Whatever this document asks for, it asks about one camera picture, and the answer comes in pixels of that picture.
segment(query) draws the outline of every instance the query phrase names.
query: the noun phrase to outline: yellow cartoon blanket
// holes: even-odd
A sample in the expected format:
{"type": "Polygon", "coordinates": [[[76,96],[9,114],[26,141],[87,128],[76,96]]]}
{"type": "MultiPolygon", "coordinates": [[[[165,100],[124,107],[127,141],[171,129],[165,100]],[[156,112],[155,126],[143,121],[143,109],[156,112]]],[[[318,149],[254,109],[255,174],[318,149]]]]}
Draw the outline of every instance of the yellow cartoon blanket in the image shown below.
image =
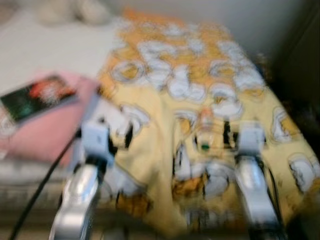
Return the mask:
{"type": "Polygon", "coordinates": [[[111,129],[122,147],[108,205],[168,236],[240,226],[231,150],[239,123],[257,120],[287,223],[319,188],[319,162],[228,30],[132,10],[119,27],[101,94],[132,124],[111,129]],[[202,131],[205,118],[213,124],[202,131]]]}

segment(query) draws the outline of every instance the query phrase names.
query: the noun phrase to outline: white stuffed animal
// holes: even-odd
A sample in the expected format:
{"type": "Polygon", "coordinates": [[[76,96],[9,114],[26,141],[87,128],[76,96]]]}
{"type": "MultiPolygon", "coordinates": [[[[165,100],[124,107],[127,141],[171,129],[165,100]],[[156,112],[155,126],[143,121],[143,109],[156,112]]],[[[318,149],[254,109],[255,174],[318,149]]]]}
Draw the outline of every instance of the white stuffed animal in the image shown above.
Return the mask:
{"type": "Polygon", "coordinates": [[[39,20],[47,25],[57,25],[81,20],[90,25],[102,25],[111,18],[104,0],[43,0],[38,8],[39,20]]]}

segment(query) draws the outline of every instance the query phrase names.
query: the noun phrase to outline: pink cloth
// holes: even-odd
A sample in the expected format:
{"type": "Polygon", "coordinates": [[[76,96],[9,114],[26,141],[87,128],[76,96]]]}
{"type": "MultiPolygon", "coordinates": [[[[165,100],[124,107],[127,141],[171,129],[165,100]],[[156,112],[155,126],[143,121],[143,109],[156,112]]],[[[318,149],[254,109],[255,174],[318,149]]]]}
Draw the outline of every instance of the pink cloth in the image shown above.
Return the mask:
{"type": "MultiPolygon", "coordinates": [[[[76,88],[78,99],[35,116],[10,137],[0,138],[0,149],[7,151],[9,156],[52,163],[79,127],[98,83],[82,75],[60,71],[39,74],[34,79],[52,74],[62,76],[76,88]]],[[[70,162],[72,148],[61,159],[61,165],[70,162]]]]}

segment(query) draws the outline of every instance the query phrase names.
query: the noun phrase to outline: white wall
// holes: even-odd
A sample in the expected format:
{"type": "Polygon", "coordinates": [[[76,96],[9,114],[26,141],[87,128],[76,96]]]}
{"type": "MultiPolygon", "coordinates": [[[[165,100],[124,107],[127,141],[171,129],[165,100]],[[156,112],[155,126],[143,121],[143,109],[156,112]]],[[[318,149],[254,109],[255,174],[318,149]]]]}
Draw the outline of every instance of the white wall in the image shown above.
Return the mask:
{"type": "Polygon", "coordinates": [[[308,0],[109,0],[118,6],[176,16],[188,21],[216,21],[255,56],[274,58],[308,0]]]}

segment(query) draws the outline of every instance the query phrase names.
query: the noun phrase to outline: book cover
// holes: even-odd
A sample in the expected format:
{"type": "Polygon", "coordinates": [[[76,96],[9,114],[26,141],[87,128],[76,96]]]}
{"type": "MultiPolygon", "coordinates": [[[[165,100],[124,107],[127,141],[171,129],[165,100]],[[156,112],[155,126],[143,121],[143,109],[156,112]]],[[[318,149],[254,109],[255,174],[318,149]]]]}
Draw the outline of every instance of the book cover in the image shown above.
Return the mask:
{"type": "Polygon", "coordinates": [[[76,96],[76,89],[51,75],[0,97],[3,107],[15,123],[21,123],[76,96]]]}

